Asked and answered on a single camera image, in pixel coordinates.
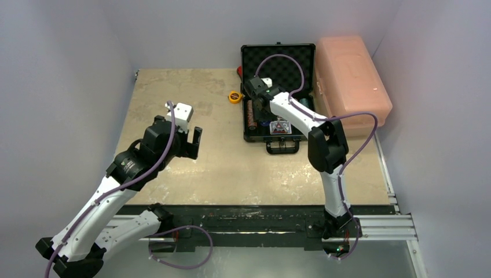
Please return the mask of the brown poker chip roll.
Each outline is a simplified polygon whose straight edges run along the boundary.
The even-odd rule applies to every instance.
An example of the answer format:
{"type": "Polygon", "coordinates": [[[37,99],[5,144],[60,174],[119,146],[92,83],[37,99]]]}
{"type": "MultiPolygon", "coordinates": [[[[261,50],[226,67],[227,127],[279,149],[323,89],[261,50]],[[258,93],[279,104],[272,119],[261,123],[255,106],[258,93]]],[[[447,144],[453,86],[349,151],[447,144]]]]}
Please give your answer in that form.
{"type": "Polygon", "coordinates": [[[253,104],[251,100],[247,101],[247,114],[248,115],[253,115],[254,114],[254,109],[253,109],[253,104]]]}

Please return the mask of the black poker case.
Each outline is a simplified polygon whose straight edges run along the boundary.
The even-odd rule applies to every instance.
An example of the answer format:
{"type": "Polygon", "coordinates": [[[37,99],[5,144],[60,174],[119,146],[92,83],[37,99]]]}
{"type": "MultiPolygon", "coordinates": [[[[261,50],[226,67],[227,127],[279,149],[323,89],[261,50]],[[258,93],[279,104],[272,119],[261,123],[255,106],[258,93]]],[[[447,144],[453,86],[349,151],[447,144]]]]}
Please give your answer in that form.
{"type": "Polygon", "coordinates": [[[244,96],[243,138],[263,142],[271,155],[295,154],[306,136],[283,115],[293,111],[289,101],[314,111],[313,74],[316,46],[313,43],[243,45],[237,70],[244,96]]]}

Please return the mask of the red black chip roll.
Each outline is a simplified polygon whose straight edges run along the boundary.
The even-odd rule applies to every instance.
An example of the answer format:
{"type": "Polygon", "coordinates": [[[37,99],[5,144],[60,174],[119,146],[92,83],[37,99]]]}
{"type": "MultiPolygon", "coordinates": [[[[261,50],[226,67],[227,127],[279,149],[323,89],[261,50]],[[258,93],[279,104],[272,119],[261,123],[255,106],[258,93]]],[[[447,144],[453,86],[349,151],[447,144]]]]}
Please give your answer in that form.
{"type": "Polygon", "coordinates": [[[249,130],[255,130],[257,127],[257,124],[254,121],[254,115],[251,113],[247,114],[247,127],[249,130]]]}

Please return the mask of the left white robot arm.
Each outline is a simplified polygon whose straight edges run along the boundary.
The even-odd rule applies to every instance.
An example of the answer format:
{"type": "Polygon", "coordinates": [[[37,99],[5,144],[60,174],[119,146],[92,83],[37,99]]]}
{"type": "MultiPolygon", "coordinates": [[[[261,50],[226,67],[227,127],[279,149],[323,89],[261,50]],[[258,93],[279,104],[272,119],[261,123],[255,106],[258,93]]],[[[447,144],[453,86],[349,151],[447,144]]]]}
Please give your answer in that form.
{"type": "Polygon", "coordinates": [[[195,127],[188,142],[189,112],[156,116],[142,138],[115,156],[99,187],[77,216],[58,234],[35,245],[48,259],[45,277],[94,277],[104,262],[128,244],[145,236],[178,233],[174,216],[156,203],[124,224],[106,230],[115,214],[174,157],[196,159],[202,129],[195,127]]]}

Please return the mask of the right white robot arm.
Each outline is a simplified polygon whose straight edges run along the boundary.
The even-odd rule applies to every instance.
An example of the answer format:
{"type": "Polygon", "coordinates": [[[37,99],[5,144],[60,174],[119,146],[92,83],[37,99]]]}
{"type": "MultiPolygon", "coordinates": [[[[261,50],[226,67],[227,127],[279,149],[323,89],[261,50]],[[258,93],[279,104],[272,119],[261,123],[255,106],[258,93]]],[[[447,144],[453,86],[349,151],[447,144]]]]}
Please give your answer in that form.
{"type": "Polygon", "coordinates": [[[354,225],[353,235],[360,237],[360,221],[354,216],[347,199],[343,176],[349,147],[341,121],[322,117],[278,86],[268,86],[257,76],[243,82],[243,90],[255,108],[285,119],[307,138],[307,157],[320,174],[324,191],[323,237],[327,239],[340,235],[348,224],[354,225]]]}

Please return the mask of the blue card deck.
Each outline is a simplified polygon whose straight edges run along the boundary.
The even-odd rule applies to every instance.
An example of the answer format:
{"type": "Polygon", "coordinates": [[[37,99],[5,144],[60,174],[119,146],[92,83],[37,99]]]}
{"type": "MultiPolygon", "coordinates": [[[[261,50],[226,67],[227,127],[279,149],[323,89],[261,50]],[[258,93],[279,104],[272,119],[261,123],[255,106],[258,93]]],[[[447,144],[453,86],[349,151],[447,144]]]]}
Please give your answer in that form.
{"type": "Polygon", "coordinates": [[[271,121],[269,130],[271,135],[292,134],[291,123],[284,120],[271,121]]]}

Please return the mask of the clear all in triangle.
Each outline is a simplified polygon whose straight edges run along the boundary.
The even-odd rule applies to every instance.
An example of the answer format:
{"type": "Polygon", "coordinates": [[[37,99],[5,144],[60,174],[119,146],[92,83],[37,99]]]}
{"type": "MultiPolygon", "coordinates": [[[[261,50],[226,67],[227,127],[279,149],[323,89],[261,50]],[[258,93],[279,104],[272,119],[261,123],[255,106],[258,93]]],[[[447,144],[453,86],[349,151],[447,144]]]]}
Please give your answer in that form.
{"type": "Polygon", "coordinates": [[[289,133],[289,124],[286,121],[274,121],[270,123],[270,132],[272,134],[287,134],[289,133]]]}

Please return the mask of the yellow tape measure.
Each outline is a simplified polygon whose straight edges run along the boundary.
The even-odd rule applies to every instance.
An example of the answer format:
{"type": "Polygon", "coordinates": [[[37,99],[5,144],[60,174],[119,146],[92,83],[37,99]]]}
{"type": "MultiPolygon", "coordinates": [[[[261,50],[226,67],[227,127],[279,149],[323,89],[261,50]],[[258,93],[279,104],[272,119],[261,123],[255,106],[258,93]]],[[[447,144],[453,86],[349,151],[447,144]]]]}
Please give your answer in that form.
{"type": "Polygon", "coordinates": [[[243,95],[240,92],[231,91],[228,95],[228,100],[232,104],[238,104],[242,101],[243,95]]]}

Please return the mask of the green poker chip roll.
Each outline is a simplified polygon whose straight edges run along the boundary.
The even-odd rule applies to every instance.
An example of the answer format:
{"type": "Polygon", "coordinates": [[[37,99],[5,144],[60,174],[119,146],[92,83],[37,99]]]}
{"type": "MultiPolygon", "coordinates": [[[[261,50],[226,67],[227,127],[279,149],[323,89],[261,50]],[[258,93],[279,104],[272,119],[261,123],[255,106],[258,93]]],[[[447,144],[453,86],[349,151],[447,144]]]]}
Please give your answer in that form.
{"type": "Polygon", "coordinates": [[[300,103],[301,103],[301,104],[302,104],[304,107],[306,107],[306,108],[310,108],[310,104],[309,104],[308,99],[306,99],[306,98],[302,98],[302,99],[300,99],[300,100],[299,100],[299,102],[300,102],[300,103]]]}

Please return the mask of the pink plastic storage box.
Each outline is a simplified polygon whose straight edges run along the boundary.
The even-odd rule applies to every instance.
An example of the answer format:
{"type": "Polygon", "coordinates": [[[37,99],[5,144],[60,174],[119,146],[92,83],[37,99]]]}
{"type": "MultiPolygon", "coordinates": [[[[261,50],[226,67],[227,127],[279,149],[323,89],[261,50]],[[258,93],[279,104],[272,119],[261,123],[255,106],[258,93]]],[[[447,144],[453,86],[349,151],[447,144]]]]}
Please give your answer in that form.
{"type": "Polygon", "coordinates": [[[322,115],[345,116],[347,137],[367,137],[373,129],[371,112],[383,126],[393,105],[360,36],[320,38],[314,60],[314,93],[322,115]]]}

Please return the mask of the red handled tool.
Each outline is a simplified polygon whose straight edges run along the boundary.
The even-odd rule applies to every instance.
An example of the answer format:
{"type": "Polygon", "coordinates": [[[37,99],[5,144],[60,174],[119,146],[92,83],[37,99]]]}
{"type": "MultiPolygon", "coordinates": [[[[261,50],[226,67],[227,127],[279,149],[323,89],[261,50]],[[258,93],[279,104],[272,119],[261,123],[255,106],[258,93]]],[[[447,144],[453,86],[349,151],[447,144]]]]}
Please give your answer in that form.
{"type": "Polygon", "coordinates": [[[238,76],[239,76],[240,78],[242,78],[242,66],[237,67],[237,69],[236,69],[236,73],[238,74],[238,76]]]}

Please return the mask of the black table rail frame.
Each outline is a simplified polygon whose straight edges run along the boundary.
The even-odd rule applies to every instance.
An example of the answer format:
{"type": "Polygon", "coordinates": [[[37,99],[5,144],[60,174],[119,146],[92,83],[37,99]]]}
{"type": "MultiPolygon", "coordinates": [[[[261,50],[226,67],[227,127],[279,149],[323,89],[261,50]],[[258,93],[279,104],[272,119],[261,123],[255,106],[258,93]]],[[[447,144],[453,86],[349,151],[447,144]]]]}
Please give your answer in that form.
{"type": "Polygon", "coordinates": [[[321,205],[125,205],[103,227],[98,245],[137,240],[196,247],[281,247],[342,257],[361,241],[416,239],[409,215],[391,206],[355,206],[353,220],[335,223],[321,205]]]}

